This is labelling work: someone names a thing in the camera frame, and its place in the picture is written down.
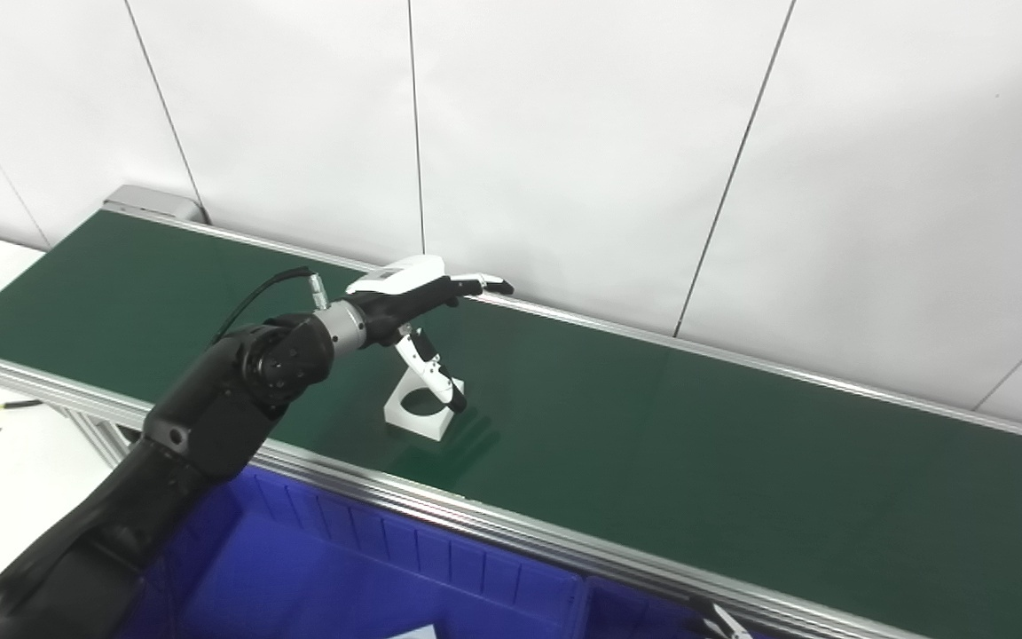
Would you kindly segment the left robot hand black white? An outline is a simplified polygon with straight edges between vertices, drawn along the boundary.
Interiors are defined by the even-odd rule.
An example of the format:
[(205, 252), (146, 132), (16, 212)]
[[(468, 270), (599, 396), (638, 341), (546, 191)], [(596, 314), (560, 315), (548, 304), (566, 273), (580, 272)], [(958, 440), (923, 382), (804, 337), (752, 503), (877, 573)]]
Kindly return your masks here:
[(358, 309), (366, 331), (365, 345), (394, 348), (423, 387), (452, 413), (466, 410), (462, 387), (442, 365), (442, 353), (413, 320), (442, 306), (457, 307), (463, 296), (512, 295), (510, 282), (485, 274), (450, 275), (442, 257), (418, 255), (366, 272), (349, 284), (343, 296)]

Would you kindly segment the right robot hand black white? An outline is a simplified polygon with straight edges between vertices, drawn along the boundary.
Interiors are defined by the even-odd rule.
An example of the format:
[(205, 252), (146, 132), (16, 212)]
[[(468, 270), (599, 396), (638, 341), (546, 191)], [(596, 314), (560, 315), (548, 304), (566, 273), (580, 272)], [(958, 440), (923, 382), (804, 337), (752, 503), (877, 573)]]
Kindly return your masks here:
[(692, 611), (692, 618), (687, 619), (684, 627), (694, 635), (701, 638), (753, 638), (738, 619), (712, 600), (690, 597), (688, 607)]

